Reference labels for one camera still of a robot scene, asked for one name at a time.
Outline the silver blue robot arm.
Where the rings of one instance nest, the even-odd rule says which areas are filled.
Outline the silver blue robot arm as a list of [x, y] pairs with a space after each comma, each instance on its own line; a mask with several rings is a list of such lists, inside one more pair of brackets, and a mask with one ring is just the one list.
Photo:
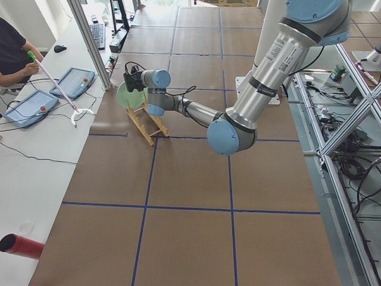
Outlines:
[[216, 111], [166, 92], [168, 71], [125, 69], [126, 88], [148, 90], [148, 113], [162, 116], [176, 111], [207, 127], [211, 149], [229, 156], [247, 150], [257, 140], [257, 120], [284, 81], [296, 73], [301, 57], [314, 46], [342, 43], [349, 36], [351, 1], [286, 1], [279, 32], [256, 69], [241, 83], [242, 91], [232, 107]]

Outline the person's hand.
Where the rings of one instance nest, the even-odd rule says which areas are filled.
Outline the person's hand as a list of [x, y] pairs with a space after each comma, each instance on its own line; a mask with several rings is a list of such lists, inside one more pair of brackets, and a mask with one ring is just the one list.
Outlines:
[[22, 69], [24, 77], [32, 76], [32, 75], [36, 74], [38, 71], [39, 71], [39, 66], [37, 63], [26, 64], [24, 69]]

